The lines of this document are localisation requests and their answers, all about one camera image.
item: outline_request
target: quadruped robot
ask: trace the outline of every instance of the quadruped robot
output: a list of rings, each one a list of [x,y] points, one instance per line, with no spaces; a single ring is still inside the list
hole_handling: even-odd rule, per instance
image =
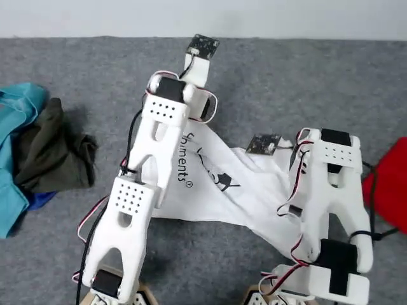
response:
[[[213,94],[204,86],[218,45],[216,39],[196,35],[187,49],[181,75],[158,71],[149,80],[133,147],[86,243],[88,253],[85,247],[78,285],[90,287],[97,295],[89,304],[148,304],[139,293],[139,276],[151,214],[165,198],[172,159],[187,120],[203,122],[209,111]],[[161,139],[155,137],[158,125],[166,128]],[[142,181],[137,171],[150,157],[155,159],[158,178]],[[278,296],[273,305],[307,304],[315,298],[353,305],[368,303],[369,280],[362,274],[373,264],[372,240],[368,234],[355,234],[370,230],[361,174],[357,137],[335,130],[302,129],[291,156],[293,192],[276,211],[300,224],[298,242],[290,247],[295,264],[279,265],[263,274],[270,290],[265,292],[261,281],[259,295]],[[328,238],[329,214],[338,216],[351,236],[348,243]],[[121,253],[120,273],[101,264],[112,248]],[[250,304],[266,303],[253,299]]]

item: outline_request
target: dark green cloth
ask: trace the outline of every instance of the dark green cloth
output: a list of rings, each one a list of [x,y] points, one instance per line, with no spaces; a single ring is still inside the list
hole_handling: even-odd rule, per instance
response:
[[[73,135],[59,98],[51,98],[35,122],[13,141],[15,184],[32,193],[90,187],[97,144]]]

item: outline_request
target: printed logo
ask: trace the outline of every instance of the printed logo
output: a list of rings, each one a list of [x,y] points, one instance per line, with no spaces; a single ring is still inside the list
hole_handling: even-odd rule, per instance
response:
[[[202,147],[197,150],[197,154],[201,159],[203,167],[208,172],[209,176],[214,181],[215,185],[222,191],[225,192],[229,187],[237,187],[240,184],[237,181],[233,181],[227,173],[223,172],[220,168],[213,165],[211,162],[205,162],[207,158],[202,156],[199,152],[202,150]]]
[[[193,133],[189,133],[187,135],[183,135],[181,140],[179,141],[178,147],[178,181],[185,182],[186,187],[192,187],[192,181],[188,180],[188,171],[187,171],[187,163],[186,163],[186,147],[185,144],[188,143],[195,135]]]

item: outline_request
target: gray carpet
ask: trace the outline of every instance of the gray carpet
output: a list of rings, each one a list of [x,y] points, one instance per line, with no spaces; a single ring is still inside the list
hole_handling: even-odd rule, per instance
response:
[[[58,194],[0,240],[0,304],[73,304],[83,246],[76,225],[109,192],[149,76],[180,71],[189,39],[0,39],[0,85],[33,81],[60,97],[78,128],[99,141],[97,181]],[[258,132],[292,139],[304,126],[361,138],[375,163],[407,135],[407,43],[222,39],[208,88],[211,127],[231,146]],[[389,226],[378,223],[378,231]],[[334,226],[334,236],[339,235]],[[407,238],[375,247],[372,305],[405,303]],[[238,304],[259,271],[284,258],[244,227],[152,220],[141,279],[160,304]]]

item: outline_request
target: teal cloth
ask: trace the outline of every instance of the teal cloth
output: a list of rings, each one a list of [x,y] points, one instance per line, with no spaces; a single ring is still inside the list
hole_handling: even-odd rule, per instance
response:
[[[32,83],[0,88],[0,238],[6,238],[29,206],[13,182],[11,134],[31,124],[43,108],[46,91]]]

